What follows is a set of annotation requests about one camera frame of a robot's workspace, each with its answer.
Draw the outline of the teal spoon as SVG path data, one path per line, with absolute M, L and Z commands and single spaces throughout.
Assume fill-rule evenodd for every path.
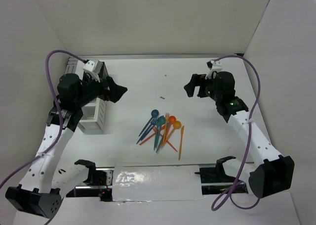
M 165 124 L 166 119 L 165 119 L 164 116 L 160 116 L 159 118 L 160 118 L 160 124 L 161 124 L 161 127 L 162 127 L 162 126 Z

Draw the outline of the teal knife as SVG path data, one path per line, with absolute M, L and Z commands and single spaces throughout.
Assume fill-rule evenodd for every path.
M 161 127 L 160 118 L 158 118 L 157 121 L 156 121 L 156 128 L 157 128 L 157 130 L 156 130 L 156 134 L 155 134 L 154 150 L 156 149 L 156 146 L 158 144 L 158 137 L 159 137 L 158 132 L 159 132 L 160 127 Z

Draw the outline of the red-orange fork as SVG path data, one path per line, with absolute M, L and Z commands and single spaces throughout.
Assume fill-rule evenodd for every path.
M 154 133 L 151 134 L 150 136 L 148 136 L 146 139 L 144 139 L 139 145 L 144 144 L 145 142 L 147 142 L 147 141 L 150 140 L 153 136 L 156 135 L 156 132 L 157 132 L 156 126 L 153 127 L 153 131 L 154 131 Z

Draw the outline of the dark blue fork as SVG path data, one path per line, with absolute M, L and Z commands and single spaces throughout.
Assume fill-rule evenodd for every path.
M 149 124 L 149 126 L 147 127 L 147 129 L 144 131 L 144 133 L 140 136 L 140 138 L 138 139 L 137 141 L 137 144 L 142 141 L 145 136 L 153 129 L 153 127 L 156 125 L 156 121 L 157 121 L 157 118 L 153 118 Z

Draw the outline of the dark blue knife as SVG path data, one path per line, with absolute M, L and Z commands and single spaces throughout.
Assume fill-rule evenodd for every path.
M 150 123 L 150 125 L 145 129 L 143 134 L 140 136 L 139 140 L 143 140 L 143 138 L 150 132 L 155 123 Z

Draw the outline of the red-orange knife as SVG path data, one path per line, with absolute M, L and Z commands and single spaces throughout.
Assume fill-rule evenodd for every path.
M 176 152 L 178 152 L 178 150 L 167 140 L 166 143 Z

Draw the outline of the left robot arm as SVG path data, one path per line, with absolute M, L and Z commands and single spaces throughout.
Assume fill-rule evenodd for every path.
M 68 168 L 58 169 L 61 155 L 83 116 L 82 108 L 96 98 L 116 103 L 127 92 L 110 76 L 94 80 L 88 74 L 63 75 L 57 86 L 57 103 L 49 112 L 42 143 L 35 161 L 18 186 L 10 186 L 6 199 L 20 212 L 52 219 L 63 198 L 78 184 L 94 184 L 94 162 L 79 159 Z

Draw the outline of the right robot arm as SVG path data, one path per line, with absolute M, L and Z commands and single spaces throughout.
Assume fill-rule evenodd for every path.
M 198 75 L 193 74 L 184 86 L 188 97 L 192 97 L 199 87 L 198 97 L 210 97 L 215 101 L 218 113 L 249 146 L 249 153 L 256 168 L 246 166 L 244 182 L 261 199 L 290 189 L 294 161 L 290 156 L 282 156 L 268 141 L 259 127 L 252 121 L 248 107 L 235 93 L 235 80 L 229 72 Z

